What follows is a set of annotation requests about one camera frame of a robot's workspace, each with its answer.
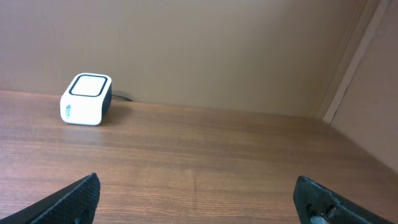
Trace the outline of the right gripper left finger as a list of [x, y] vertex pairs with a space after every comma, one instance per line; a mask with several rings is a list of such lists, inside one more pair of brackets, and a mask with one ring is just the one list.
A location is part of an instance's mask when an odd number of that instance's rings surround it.
[[1, 219], [1, 224], [92, 224], [100, 189], [100, 180], [92, 173]]

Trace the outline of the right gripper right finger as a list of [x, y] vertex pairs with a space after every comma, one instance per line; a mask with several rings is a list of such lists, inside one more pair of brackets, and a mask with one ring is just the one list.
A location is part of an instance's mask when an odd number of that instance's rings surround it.
[[301, 223], [392, 224], [304, 175], [297, 179], [293, 199]]

